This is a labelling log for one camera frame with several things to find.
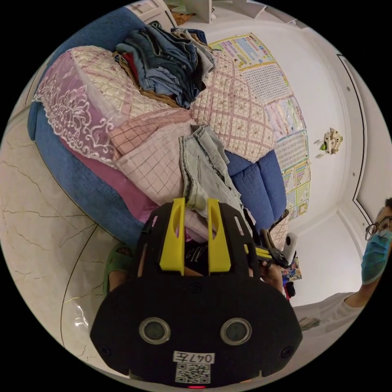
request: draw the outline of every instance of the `hand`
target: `hand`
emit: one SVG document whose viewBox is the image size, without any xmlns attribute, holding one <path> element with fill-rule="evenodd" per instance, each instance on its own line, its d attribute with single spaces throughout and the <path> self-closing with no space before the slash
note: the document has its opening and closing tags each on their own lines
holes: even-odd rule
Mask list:
<svg viewBox="0 0 392 392">
<path fill-rule="evenodd" d="M 283 293 L 282 269 L 274 263 L 272 263 L 270 267 L 267 267 L 266 261 L 263 261 L 262 264 L 259 265 L 259 268 L 260 277 L 264 280 L 264 282 Z"/>
</svg>

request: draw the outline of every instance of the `blue cushion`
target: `blue cushion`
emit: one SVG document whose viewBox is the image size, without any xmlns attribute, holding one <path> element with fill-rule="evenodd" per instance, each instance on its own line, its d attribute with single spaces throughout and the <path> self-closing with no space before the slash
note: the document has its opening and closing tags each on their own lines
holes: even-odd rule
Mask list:
<svg viewBox="0 0 392 392">
<path fill-rule="evenodd" d="M 269 229 L 281 217 L 287 204 L 275 151 L 270 151 L 256 163 L 231 153 L 226 155 L 230 160 L 227 166 L 229 175 L 241 193 L 244 207 L 256 220 L 256 230 Z"/>
<path fill-rule="evenodd" d="M 143 26 L 145 24 L 125 7 L 112 11 L 61 44 L 46 69 L 73 47 L 93 45 L 113 51 L 131 30 Z M 30 138 L 36 141 L 44 162 L 69 197 L 110 234 L 134 246 L 143 224 L 131 215 L 115 189 L 103 182 L 63 146 L 48 124 L 41 103 L 31 104 L 27 128 Z"/>
</svg>

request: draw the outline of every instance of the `face mask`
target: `face mask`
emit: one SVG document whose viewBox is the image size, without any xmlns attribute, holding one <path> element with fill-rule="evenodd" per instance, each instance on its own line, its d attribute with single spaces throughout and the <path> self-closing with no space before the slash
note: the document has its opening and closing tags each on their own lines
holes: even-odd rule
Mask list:
<svg viewBox="0 0 392 392">
<path fill-rule="evenodd" d="M 392 232 L 387 231 L 383 237 L 379 233 L 376 233 L 368 241 L 361 264 L 363 285 L 374 282 L 383 273 L 387 265 L 388 249 L 391 239 Z"/>
</svg>

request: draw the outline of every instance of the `screw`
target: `screw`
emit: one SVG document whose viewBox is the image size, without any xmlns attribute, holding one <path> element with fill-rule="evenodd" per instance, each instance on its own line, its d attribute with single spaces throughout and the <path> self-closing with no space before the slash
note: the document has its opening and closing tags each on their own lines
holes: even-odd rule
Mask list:
<svg viewBox="0 0 392 392">
<path fill-rule="evenodd" d="M 106 356 L 109 356 L 111 353 L 110 353 L 110 348 L 109 347 L 107 347 L 107 346 L 102 346 L 101 347 L 101 351 L 102 351 L 102 353 L 104 354 L 104 355 L 106 355 Z"/>
<path fill-rule="evenodd" d="M 199 293 L 201 293 L 203 287 L 200 283 L 191 283 L 189 289 L 190 289 L 191 293 L 199 294 Z"/>
<path fill-rule="evenodd" d="M 281 357 L 282 357 L 283 359 L 287 359 L 288 357 L 290 357 L 290 356 L 292 355 L 292 353 L 293 353 L 293 347 L 288 346 L 288 347 L 286 347 L 286 348 L 284 348 L 284 349 L 282 350 L 282 352 L 281 352 Z"/>
</svg>

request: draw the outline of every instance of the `white shirt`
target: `white shirt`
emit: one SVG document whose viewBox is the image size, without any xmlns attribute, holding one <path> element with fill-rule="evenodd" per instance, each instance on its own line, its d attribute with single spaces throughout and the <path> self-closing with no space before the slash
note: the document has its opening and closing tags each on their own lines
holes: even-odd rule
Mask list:
<svg viewBox="0 0 392 392">
<path fill-rule="evenodd" d="M 297 371 L 332 346 L 347 331 L 363 309 L 363 307 L 350 307 L 344 302 L 352 294 L 354 293 L 339 293 L 318 303 L 294 307 L 302 328 L 301 344 L 290 362 L 281 371 L 269 377 L 254 380 L 254 386 L 279 380 Z"/>
</svg>

